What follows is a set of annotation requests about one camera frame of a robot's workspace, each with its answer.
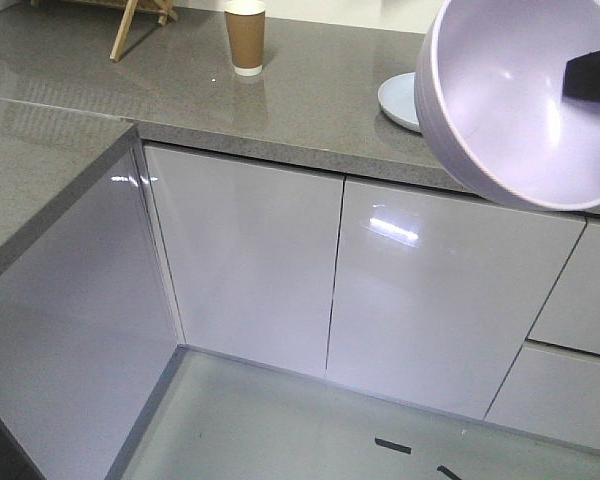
white cabinet door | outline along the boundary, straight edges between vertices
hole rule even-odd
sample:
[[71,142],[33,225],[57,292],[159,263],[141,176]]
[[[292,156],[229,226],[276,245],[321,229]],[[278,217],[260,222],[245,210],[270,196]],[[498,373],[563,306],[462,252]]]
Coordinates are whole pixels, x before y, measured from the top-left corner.
[[0,417],[48,480],[102,480],[175,348],[127,155],[0,277]]
[[487,421],[600,450],[600,359],[525,346]]
[[600,354],[600,222],[587,225],[530,337]]
[[583,226],[348,181],[327,378],[482,418]]
[[145,150],[186,342],[323,376],[342,178]]

brown paper cup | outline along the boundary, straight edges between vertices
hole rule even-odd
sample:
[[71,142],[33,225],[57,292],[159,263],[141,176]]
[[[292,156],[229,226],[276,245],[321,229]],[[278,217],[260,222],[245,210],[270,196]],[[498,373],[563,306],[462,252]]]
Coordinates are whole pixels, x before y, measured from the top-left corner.
[[265,4],[257,0],[232,0],[225,5],[231,59],[237,74],[262,71]]

bowl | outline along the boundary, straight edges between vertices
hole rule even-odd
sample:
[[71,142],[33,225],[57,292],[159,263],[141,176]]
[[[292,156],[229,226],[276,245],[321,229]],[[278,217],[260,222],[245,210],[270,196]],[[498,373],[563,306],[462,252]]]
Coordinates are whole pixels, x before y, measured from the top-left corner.
[[446,0],[415,80],[422,134],[447,171],[497,203],[600,204],[600,103],[562,95],[568,60],[600,50],[593,0]]

gray countertop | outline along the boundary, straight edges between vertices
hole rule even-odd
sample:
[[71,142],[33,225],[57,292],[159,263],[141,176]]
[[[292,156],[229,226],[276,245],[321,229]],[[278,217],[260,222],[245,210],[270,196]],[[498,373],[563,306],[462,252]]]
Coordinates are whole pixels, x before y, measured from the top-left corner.
[[120,12],[41,2],[0,13],[0,97],[116,115],[144,139],[460,190],[421,136],[389,121],[378,87],[415,69],[408,34],[269,18],[265,67],[233,73],[221,13],[137,14],[120,63]]
[[134,141],[127,122],[0,100],[0,274]]
[[0,12],[0,98],[14,100],[0,101],[0,273],[128,148],[129,124],[93,113],[146,140],[465,191],[378,106],[422,35],[270,18],[264,71],[245,79],[222,14],[137,14],[114,64],[119,11],[41,3]]

floor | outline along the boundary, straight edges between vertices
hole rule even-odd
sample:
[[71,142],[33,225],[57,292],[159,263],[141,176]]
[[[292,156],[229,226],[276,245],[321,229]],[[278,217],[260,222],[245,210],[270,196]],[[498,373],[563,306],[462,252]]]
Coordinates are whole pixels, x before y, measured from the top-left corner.
[[600,479],[597,456],[184,352],[124,480]]

